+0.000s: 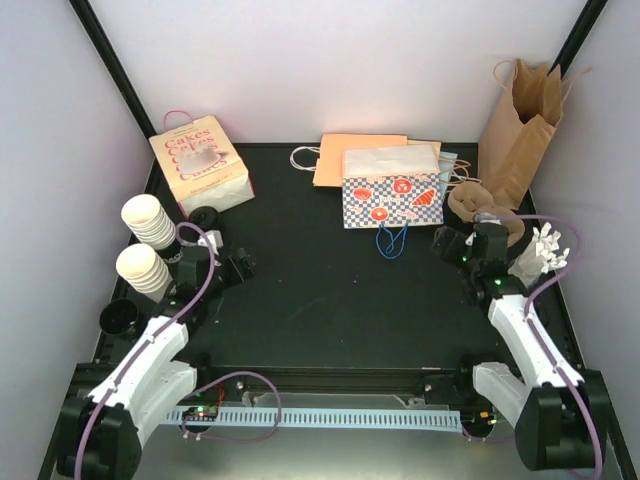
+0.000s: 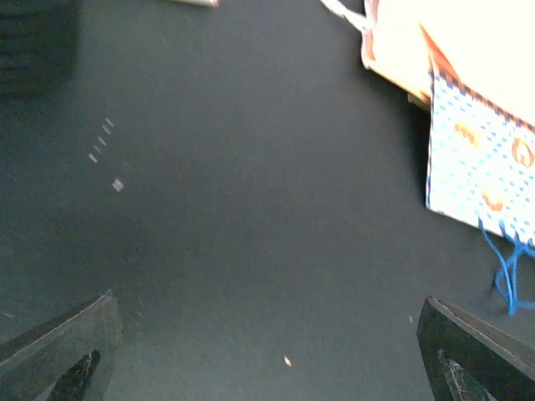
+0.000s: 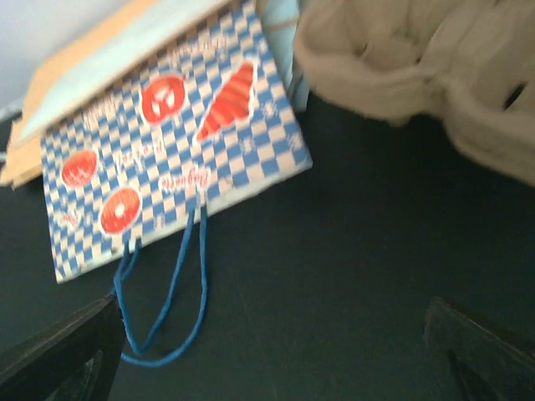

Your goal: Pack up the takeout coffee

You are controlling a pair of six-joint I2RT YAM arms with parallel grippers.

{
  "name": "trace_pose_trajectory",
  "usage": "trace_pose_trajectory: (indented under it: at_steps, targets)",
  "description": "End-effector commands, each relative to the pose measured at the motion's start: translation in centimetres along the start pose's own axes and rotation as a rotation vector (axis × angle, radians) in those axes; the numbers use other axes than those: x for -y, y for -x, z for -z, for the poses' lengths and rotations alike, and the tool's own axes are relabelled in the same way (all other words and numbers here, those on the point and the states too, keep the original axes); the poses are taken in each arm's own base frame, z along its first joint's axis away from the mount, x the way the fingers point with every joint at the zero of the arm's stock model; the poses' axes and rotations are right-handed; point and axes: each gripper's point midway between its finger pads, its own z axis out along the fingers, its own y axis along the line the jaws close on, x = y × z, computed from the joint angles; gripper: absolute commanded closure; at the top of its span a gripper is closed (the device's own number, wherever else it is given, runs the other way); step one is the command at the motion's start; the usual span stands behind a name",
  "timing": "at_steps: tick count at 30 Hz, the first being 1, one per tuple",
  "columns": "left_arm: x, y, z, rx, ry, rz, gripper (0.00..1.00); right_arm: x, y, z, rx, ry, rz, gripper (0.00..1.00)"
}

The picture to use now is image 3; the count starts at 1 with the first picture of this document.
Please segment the blue checkered paper bag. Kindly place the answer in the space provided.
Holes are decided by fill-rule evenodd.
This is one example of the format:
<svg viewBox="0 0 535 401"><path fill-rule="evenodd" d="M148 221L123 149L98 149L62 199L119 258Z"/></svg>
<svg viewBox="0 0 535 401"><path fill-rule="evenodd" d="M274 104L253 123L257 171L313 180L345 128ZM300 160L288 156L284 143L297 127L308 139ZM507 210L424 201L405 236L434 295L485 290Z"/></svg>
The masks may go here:
<svg viewBox="0 0 535 401"><path fill-rule="evenodd" d="M312 165L252 1L231 1L52 128L41 142L57 282L119 261Z"/></svg>

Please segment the grey pulp cup carrier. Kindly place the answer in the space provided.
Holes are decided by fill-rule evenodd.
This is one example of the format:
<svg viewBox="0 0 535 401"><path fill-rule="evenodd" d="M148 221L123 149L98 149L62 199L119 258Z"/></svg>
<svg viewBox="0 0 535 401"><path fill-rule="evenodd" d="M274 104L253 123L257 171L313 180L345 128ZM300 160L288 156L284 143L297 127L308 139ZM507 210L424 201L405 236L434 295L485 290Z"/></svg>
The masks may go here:
<svg viewBox="0 0 535 401"><path fill-rule="evenodd" d="M318 1L294 56L316 95L392 125L439 119L464 156L534 182L531 1Z"/></svg>

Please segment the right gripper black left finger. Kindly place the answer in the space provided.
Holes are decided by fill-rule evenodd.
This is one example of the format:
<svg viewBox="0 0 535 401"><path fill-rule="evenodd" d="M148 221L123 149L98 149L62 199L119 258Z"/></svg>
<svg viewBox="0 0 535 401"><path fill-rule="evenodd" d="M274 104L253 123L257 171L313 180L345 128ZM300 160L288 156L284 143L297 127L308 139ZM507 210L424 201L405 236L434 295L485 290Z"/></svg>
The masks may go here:
<svg viewBox="0 0 535 401"><path fill-rule="evenodd" d="M1 353L2 400L106 400L125 343L108 295Z"/></svg>

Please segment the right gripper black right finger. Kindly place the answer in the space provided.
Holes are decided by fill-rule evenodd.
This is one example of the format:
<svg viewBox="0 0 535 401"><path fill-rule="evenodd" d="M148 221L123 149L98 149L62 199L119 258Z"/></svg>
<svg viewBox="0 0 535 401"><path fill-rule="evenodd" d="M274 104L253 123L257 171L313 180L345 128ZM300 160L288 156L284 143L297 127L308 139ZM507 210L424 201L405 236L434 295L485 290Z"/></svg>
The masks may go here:
<svg viewBox="0 0 535 401"><path fill-rule="evenodd" d="M534 340L433 297L423 340L444 400L533 400Z"/></svg>

